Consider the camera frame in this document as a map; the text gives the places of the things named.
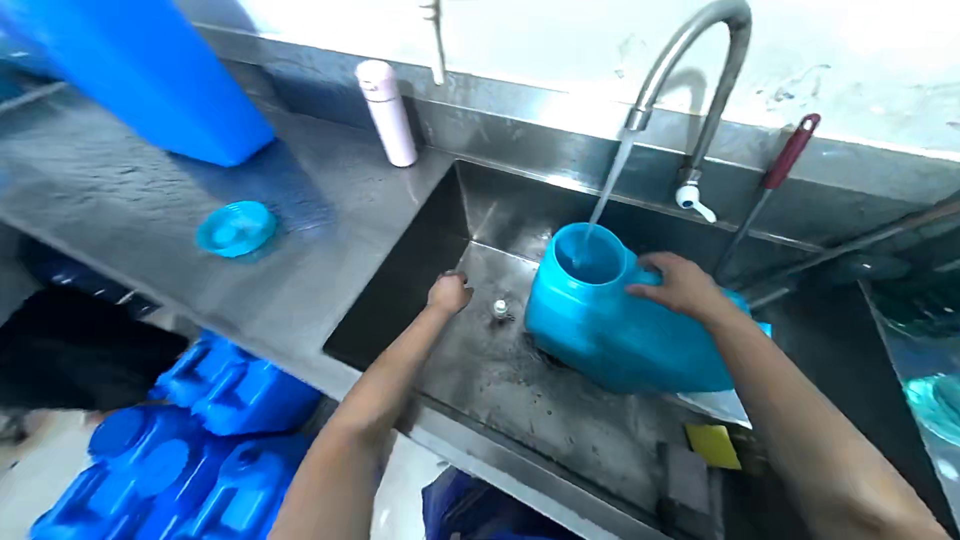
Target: blue lid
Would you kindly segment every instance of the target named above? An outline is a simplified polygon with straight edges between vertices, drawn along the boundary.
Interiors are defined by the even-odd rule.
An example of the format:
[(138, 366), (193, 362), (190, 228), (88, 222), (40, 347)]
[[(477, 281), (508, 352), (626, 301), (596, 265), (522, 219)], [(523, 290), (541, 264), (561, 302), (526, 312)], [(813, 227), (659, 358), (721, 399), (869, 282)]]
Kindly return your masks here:
[(136, 489), (143, 497), (153, 497), (173, 485), (186, 469), (190, 459), (190, 445), (180, 439), (170, 439), (157, 446), (143, 458), (136, 480)]
[(240, 257), (263, 245), (276, 231), (276, 218), (255, 201), (230, 203), (211, 213), (197, 229), (197, 245), (221, 257)]
[(87, 447), (94, 459), (117, 457), (133, 448), (147, 424), (147, 415), (139, 408), (125, 408), (107, 417), (90, 436)]

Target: yellow sponge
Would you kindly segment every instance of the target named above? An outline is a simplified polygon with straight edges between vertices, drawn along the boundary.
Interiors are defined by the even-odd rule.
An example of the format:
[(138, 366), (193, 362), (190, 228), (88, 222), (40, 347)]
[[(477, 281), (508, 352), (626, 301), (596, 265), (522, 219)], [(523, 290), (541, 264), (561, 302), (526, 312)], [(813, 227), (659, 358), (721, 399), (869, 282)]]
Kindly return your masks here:
[(736, 450), (730, 442), (730, 434), (725, 426), (699, 426), (684, 424), (686, 438), (690, 440), (693, 452), (699, 454), (710, 467), (742, 470)]

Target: white wall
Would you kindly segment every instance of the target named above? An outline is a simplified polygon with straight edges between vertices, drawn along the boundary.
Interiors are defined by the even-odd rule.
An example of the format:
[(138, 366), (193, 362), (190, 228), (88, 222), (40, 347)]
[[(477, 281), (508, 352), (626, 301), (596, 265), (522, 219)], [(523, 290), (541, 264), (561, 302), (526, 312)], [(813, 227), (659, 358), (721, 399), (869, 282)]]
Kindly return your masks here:
[[(240, 8), (225, 14), (225, 2)], [(442, 0), (447, 68), (633, 103), (661, 47), (707, 0)], [(750, 53), (724, 117), (960, 160), (960, 2), (750, 0)], [(428, 65), (417, 0), (180, 0), (193, 20), (390, 61)], [(727, 48), (710, 29), (678, 69), (706, 78), (660, 106), (706, 111)]]

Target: red handle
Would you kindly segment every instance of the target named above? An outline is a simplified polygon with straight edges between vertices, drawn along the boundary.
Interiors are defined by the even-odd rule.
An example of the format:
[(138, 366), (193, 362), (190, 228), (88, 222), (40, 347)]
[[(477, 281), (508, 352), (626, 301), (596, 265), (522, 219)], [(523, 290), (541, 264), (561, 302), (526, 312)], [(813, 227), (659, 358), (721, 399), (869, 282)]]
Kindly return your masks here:
[(780, 184), (783, 184), (786, 175), (790, 173), (793, 164), (806, 148), (807, 142), (813, 136), (813, 130), (817, 129), (819, 123), (820, 114), (814, 112), (804, 116), (804, 119), (800, 121), (800, 126), (797, 127), (797, 131), (793, 132), (787, 139), (786, 145), (783, 150), (780, 150), (780, 155), (777, 156), (777, 160), (767, 171), (767, 175), (763, 177), (763, 182), (760, 185), (764, 189), (777, 189)]

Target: blue plastic container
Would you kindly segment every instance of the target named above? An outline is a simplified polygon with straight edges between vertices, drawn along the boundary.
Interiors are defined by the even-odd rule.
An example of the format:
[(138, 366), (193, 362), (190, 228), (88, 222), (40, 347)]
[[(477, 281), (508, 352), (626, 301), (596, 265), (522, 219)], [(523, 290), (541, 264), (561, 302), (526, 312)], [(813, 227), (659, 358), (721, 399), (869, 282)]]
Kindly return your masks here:
[(94, 464), (34, 523), (31, 538), (170, 538), (195, 514), (237, 444), (172, 405), (116, 412), (90, 438)]
[[(643, 389), (713, 392), (733, 382), (703, 325), (624, 291), (630, 283), (659, 284), (636, 267), (636, 255), (607, 229), (588, 224), (557, 231), (534, 279), (526, 328), (537, 347), (612, 392)], [(738, 294), (725, 291), (749, 314)]]
[(157, 395), (189, 408), (218, 435), (298, 428), (321, 397), (319, 390), (211, 331), (204, 331), (156, 386)]
[(300, 435), (248, 441), (230, 453), (217, 484), (177, 540), (259, 540), (274, 524), (307, 441)]
[(171, 0), (0, 0), (8, 26), (156, 146), (232, 166), (274, 132)]

